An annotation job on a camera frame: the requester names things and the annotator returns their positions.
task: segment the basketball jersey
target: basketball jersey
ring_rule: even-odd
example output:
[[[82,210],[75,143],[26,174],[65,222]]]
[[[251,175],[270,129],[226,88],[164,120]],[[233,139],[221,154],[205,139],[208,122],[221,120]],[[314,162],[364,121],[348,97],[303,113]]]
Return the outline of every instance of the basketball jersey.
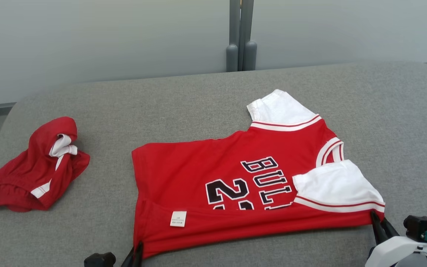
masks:
[[[227,138],[132,151],[143,258],[212,242],[371,223],[385,203],[324,120],[275,90]]]

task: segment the wall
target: wall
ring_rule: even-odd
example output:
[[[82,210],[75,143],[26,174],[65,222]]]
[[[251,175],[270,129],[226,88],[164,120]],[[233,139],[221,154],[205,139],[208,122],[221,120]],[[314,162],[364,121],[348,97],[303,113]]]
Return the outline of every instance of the wall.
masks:
[[[0,0],[0,103],[64,83],[225,71],[228,0]]]
[[[255,0],[256,69],[427,62],[427,0]]]

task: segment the white sleeve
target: white sleeve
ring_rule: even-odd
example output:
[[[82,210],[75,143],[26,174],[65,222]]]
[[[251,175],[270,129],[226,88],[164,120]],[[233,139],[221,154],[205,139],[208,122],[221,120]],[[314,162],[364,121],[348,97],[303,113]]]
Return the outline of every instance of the white sleeve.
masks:
[[[385,211],[380,193],[350,160],[325,164],[293,177],[294,203],[321,211]]]
[[[274,90],[264,98],[247,105],[251,119],[269,123],[295,124],[310,120],[316,114],[295,100],[289,93]]]

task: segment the gray couch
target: gray couch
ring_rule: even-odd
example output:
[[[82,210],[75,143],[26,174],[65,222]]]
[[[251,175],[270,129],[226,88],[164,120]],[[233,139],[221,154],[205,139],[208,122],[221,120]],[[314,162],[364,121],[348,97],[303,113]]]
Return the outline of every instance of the gray couch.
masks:
[[[60,116],[78,126],[88,168],[49,211],[0,210],[0,266],[83,266],[132,248],[137,189],[130,152],[147,142],[221,138],[248,128],[246,105],[279,88],[319,113],[403,219],[427,215],[427,65],[366,62],[240,73],[82,83],[25,98],[0,132],[0,167]],[[370,226],[315,230],[164,253],[144,266],[363,266]]]

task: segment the care label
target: care label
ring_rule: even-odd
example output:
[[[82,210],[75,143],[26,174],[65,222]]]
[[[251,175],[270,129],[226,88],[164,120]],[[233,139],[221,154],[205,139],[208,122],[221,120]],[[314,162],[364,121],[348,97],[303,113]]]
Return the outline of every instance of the care label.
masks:
[[[171,217],[171,226],[184,227],[186,214],[187,211],[173,211]]]

